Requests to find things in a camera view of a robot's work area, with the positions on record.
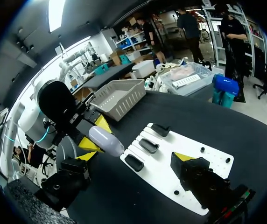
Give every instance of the person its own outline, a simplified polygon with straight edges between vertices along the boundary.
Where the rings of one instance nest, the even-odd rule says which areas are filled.
[[[177,26],[185,31],[186,41],[191,50],[194,62],[199,63],[204,60],[201,50],[199,48],[200,32],[198,23],[195,17],[186,13],[184,8],[178,9],[180,16],[178,17]]]
[[[33,145],[30,144],[28,149],[24,148],[23,151],[24,151],[24,154],[22,152],[22,149],[20,146],[18,147],[13,147],[13,154],[15,156],[17,156],[17,158],[22,162],[22,163],[25,163],[25,158],[26,158],[26,162],[28,164],[30,164],[31,162],[31,153],[32,153],[32,150],[33,150]]]
[[[246,31],[242,24],[229,15],[228,8],[218,9],[223,17],[220,32],[223,36],[223,46],[226,54],[225,77],[233,79],[239,84],[239,94],[234,98],[235,102],[245,103],[244,75],[246,61],[246,47],[244,40],[247,40]]]
[[[167,60],[164,53],[162,52],[160,41],[152,26],[143,18],[138,18],[137,22],[140,26],[143,26],[146,43],[151,48],[152,52],[157,56],[160,63],[166,63]]]
[[[23,155],[22,149],[20,146],[13,148],[13,154],[22,162],[25,163],[25,157],[27,164],[38,168],[42,163],[43,155],[47,154],[46,150],[38,147],[37,145],[29,144],[28,149],[23,149],[25,156]]]

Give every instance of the black handle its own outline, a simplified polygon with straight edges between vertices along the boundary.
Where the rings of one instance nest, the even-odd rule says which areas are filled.
[[[139,172],[143,169],[144,163],[135,158],[133,155],[128,154],[127,157],[124,159],[128,165],[133,168],[136,172]]]
[[[145,149],[146,151],[148,151],[151,154],[156,153],[156,151],[159,148],[158,144],[153,144],[148,139],[142,139],[141,141],[139,141],[139,145],[142,146],[143,149]]]
[[[169,134],[171,127],[170,126],[169,127],[163,127],[163,126],[158,125],[158,124],[153,124],[151,126],[151,129],[154,130],[159,135],[161,135],[162,137],[166,137]]]

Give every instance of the black table surface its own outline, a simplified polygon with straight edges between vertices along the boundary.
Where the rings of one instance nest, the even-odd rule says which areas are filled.
[[[104,85],[108,84],[112,80],[116,80],[123,75],[126,75],[132,70],[134,63],[123,64],[120,66],[111,67],[108,71],[106,71],[102,75],[95,75],[88,82],[83,84],[83,87],[92,88],[92,89],[100,89]]]
[[[267,126],[255,119],[201,100],[148,91],[119,122],[107,121],[125,148],[152,122],[233,155],[231,188],[244,184],[256,191],[249,215],[267,197]],[[207,219],[168,199],[119,158],[99,154],[96,164],[89,188],[67,209],[79,223],[202,224]]]

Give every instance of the black shirt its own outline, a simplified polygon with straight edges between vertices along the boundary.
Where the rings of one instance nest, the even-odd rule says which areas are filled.
[[[46,153],[45,149],[38,147],[37,145],[34,146],[34,148],[31,151],[31,159],[30,163],[28,162],[28,154],[29,150],[24,148],[27,164],[30,164],[31,166],[38,168],[39,165],[42,163],[43,155]],[[19,159],[22,163],[25,163],[25,157],[23,156],[23,153],[19,154]]]
[[[153,41],[155,44],[159,44],[159,40],[158,40],[158,37],[153,29],[153,27],[148,23],[148,22],[145,22],[143,24],[143,31],[144,31],[144,34],[145,34],[145,39],[146,39],[146,43],[148,45],[151,45],[151,39],[150,39],[150,35],[149,33],[153,33]]]
[[[245,51],[245,43],[243,40],[240,39],[229,39],[226,36],[228,34],[245,34],[246,31],[242,24],[235,18],[232,20],[223,19],[221,25],[221,32],[225,34],[225,40],[229,42],[230,46],[232,47],[233,51]]]
[[[200,37],[197,20],[189,13],[182,14],[178,17],[177,26],[181,29],[184,28],[186,39]]]

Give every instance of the ceiling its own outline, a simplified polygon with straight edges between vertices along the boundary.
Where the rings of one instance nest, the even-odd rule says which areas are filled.
[[[62,26],[49,32],[48,0],[28,0],[12,20],[0,42],[0,107],[10,107],[31,77],[53,58],[54,48],[68,47],[115,22],[135,3],[143,0],[66,0]],[[20,39],[26,53],[16,44]]]

